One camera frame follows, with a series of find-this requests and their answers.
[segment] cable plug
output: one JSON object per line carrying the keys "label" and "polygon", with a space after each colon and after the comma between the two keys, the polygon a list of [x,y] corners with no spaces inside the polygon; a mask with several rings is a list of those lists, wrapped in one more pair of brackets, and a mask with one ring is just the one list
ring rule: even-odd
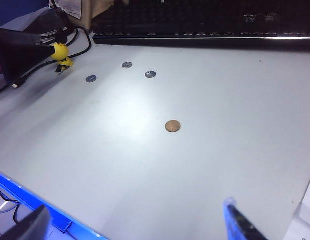
{"label": "cable plug", "polygon": [[26,82],[26,79],[27,79],[26,75],[22,76],[22,77],[18,78],[17,80],[15,80],[11,86],[15,89],[19,88]]}

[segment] blue plastic object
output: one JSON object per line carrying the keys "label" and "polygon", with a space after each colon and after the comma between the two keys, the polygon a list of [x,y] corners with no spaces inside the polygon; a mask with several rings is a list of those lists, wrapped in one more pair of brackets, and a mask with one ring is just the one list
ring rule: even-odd
{"label": "blue plastic object", "polygon": [[45,205],[49,210],[50,216],[52,218],[52,225],[63,233],[65,233],[67,230],[78,239],[106,240],[106,238],[104,238],[103,236],[95,233],[88,227],[76,222],[74,219],[71,219],[71,217],[67,216],[62,211],[43,201],[30,191],[28,191],[22,186],[19,186],[17,183],[13,182],[11,179],[5,177],[1,173],[0,173],[0,188],[6,190],[19,202],[21,202],[22,204],[26,205],[27,207],[33,210],[38,208],[40,205]]}

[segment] silver coin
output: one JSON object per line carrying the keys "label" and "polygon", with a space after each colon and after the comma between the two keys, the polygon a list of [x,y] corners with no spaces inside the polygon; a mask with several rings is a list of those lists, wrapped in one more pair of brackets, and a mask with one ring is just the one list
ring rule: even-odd
{"label": "silver coin", "polygon": [[131,68],[132,67],[132,63],[131,62],[124,62],[123,64],[121,64],[121,67],[123,68],[123,69],[129,69],[129,68]]}
{"label": "silver coin", "polygon": [[97,77],[96,77],[95,75],[88,76],[88,77],[86,77],[86,82],[92,83],[92,82],[94,82],[96,79],[97,79]]}
{"label": "silver coin", "polygon": [[148,79],[153,78],[154,76],[156,76],[156,72],[155,71],[148,71],[145,73],[145,77]]}

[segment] black object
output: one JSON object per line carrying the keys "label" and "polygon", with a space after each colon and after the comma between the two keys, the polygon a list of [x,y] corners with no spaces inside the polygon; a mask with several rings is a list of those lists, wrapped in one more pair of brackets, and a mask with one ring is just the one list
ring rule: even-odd
{"label": "black object", "polygon": [[44,240],[49,224],[49,211],[42,205],[8,230],[0,240]]}
{"label": "black object", "polygon": [[19,207],[20,207],[20,205],[16,206],[16,209],[15,209],[14,214],[13,214],[13,221],[15,222],[15,224],[19,223],[19,221],[17,220],[17,212],[18,212]]}
{"label": "black object", "polygon": [[310,0],[117,0],[94,22],[96,44],[310,47]]}
{"label": "black object", "polygon": [[67,34],[64,33],[61,28],[57,30],[57,34],[55,36],[55,41],[58,44],[66,44],[66,42],[67,42]]}
{"label": "black object", "polygon": [[43,38],[54,38],[57,29],[63,29],[66,36],[74,31],[66,12],[60,7],[41,13],[23,32],[42,35]]}
{"label": "black object", "polygon": [[38,45],[39,42],[39,35],[0,29],[0,66],[6,84],[55,52],[54,47]]}
{"label": "black object", "polygon": [[234,205],[225,207],[224,215],[229,240],[267,240]]}

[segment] black cable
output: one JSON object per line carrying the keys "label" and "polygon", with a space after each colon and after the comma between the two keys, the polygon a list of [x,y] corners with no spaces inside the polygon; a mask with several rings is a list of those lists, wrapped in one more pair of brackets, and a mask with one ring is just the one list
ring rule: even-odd
{"label": "black cable", "polygon": [[16,203],[16,204],[19,204],[20,202],[17,201],[17,200],[13,200],[13,199],[9,199],[7,198],[1,191],[0,191],[0,197],[6,201],[6,202],[13,202],[13,203]]}
{"label": "black cable", "polygon": [[15,224],[18,224],[19,221],[17,220],[17,211],[18,211],[18,208],[20,207],[20,205],[18,205],[14,211],[14,215],[13,215],[13,220],[15,222]]}
{"label": "black cable", "polygon": [[[77,36],[78,36],[78,29],[75,28],[75,35],[74,35],[74,37],[69,41],[69,43],[66,44],[66,46],[69,47],[71,44],[73,44],[73,42],[76,40]],[[55,42],[56,42],[56,40],[55,40],[55,39],[52,39],[52,40],[50,40],[50,41],[47,41],[47,42],[43,43],[43,45],[50,45],[50,44],[53,44],[53,43],[55,43]]]}
{"label": "black cable", "polygon": [[74,37],[69,41],[69,43],[66,44],[67,47],[69,47],[78,37],[78,29],[75,28],[75,35]]}
{"label": "black cable", "polygon": [[89,35],[88,35],[88,33],[86,32],[86,30],[85,30],[83,27],[81,27],[81,26],[77,26],[76,28],[81,29],[82,31],[84,31],[84,33],[85,33],[85,35],[86,35],[86,38],[87,38],[87,41],[88,41],[88,47],[87,47],[85,50],[83,50],[83,51],[81,51],[81,52],[79,52],[79,53],[76,53],[76,54],[73,54],[73,55],[69,56],[70,59],[75,58],[75,57],[78,57],[78,56],[80,56],[80,55],[82,55],[82,54],[85,54],[85,53],[88,52],[89,49],[91,48],[91,41],[90,41]]}
{"label": "black cable", "polygon": [[7,87],[9,87],[10,85],[9,84],[7,84],[7,85],[5,85],[5,86],[3,86],[2,88],[0,88],[0,93],[2,92],[2,91],[4,91]]}
{"label": "black cable", "polygon": [[69,232],[69,228],[71,227],[71,225],[73,224],[73,222],[70,223],[69,227],[67,227],[66,229],[66,233],[74,240],[78,240],[76,237],[74,237],[70,232]]}

